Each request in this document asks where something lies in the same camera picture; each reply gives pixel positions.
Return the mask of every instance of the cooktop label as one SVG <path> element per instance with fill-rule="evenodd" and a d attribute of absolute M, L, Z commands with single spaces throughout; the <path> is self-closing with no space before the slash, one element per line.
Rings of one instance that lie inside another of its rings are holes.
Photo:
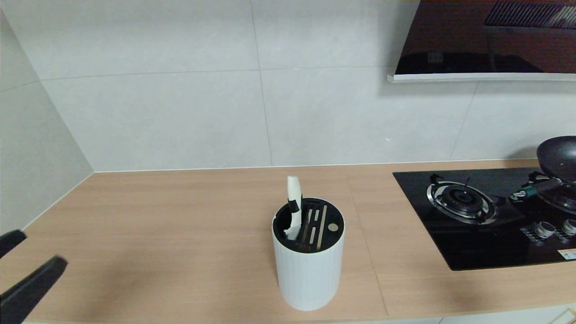
<path fill-rule="evenodd" d="M 558 250 L 566 260 L 576 260 L 576 248 L 569 248 L 567 250 Z"/>

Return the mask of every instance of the tiled wall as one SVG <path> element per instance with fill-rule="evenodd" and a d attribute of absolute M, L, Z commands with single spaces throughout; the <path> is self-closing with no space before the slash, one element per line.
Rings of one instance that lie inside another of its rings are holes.
<path fill-rule="evenodd" d="M 0 12 L 0 233 L 23 228 L 92 173 Z"/>
<path fill-rule="evenodd" d="M 6 0 L 96 171 L 532 157 L 576 84 L 390 84 L 410 0 Z"/>

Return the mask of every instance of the wok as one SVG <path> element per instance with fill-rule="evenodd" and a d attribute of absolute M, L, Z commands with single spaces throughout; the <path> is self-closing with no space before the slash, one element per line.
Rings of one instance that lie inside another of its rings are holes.
<path fill-rule="evenodd" d="M 576 136 L 550 138 L 538 146 L 536 156 L 550 180 L 524 187 L 513 193 L 512 199 L 529 198 L 560 186 L 576 193 Z"/>

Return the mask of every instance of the gas stove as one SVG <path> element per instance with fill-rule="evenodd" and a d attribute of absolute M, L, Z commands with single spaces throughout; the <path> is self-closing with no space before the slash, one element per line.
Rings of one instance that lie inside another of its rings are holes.
<path fill-rule="evenodd" d="M 452 270 L 576 260 L 576 192 L 510 194 L 548 180 L 537 168 L 396 172 Z"/>

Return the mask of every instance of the kitchen countertop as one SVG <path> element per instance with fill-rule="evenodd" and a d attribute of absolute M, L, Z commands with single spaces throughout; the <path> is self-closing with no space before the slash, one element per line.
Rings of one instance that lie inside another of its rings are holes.
<path fill-rule="evenodd" d="M 94 174 L 0 259 L 0 291 L 54 254 L 70 264 L 33 322 L 240 323 L 441 317 L 576 301 L 576 262 L 451 271 L 392 172 L 534 167 L 467 161 Z M 312 312 L 276 279 L 286 176 L 346 219 L 340 288 Z"/>

